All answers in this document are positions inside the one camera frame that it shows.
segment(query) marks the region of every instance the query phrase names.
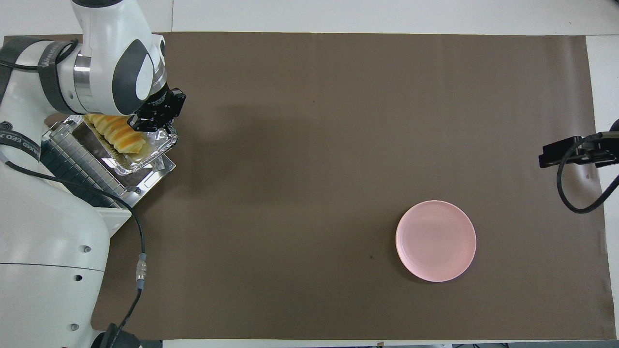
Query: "pink plate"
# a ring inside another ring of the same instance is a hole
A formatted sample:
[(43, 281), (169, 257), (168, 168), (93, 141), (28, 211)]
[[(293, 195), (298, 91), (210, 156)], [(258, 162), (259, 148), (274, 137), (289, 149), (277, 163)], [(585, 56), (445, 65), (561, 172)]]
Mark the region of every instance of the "pink plate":
[(412, 274), (430, 282), (446, 282), (469, 267), (477, 237), (473, 224), (458, 207), (426, 201), (410, 208), (400, 220), (396, 248)]

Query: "brown table mat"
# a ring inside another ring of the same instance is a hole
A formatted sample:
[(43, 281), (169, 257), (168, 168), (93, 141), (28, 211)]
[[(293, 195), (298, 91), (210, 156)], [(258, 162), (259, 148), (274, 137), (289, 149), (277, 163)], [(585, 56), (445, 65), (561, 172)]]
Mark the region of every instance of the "brown table mat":
[[(143, 338), (615, 339), (602, 209), (573, 214), (543, 145), (594, 132), (584, 37), (170, 33), (178, 168), (138, 205)], [(581, 206), (597, 172), (570, 167)], [(432, 284), (400, 263), (414, 204), (459, 206), (477, 254)], [(137, 232), (93, 317), (119, 322)]]

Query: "croissant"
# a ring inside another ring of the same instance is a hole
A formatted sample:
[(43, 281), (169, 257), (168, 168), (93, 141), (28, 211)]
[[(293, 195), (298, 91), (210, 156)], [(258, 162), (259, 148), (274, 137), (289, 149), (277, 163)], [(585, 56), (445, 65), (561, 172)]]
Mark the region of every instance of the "croissant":
[(122, 154), (136, 154), (146, 143), (142, 135), (127, 124), (127, 116), (86, 114), (84, 118), (94, 124), (97, 132)]

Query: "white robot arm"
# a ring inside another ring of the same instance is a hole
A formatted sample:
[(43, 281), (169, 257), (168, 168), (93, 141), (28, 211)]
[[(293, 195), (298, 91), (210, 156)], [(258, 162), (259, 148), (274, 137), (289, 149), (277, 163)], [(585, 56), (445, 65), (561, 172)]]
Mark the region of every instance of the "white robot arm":
[(184, 94), (166, 83), (165, 41), (136, 0), (72, 6), (83, 44), (19, 37), (0, 49), (0, 346), (99, 348), (119, 338), (114, 347), (156, 347), (90, 325), (109, 249), (101, 216), (9, 167), (37, 170), (53, 113), (132, 115), (135, 130), (154, 131), (183, 106)]

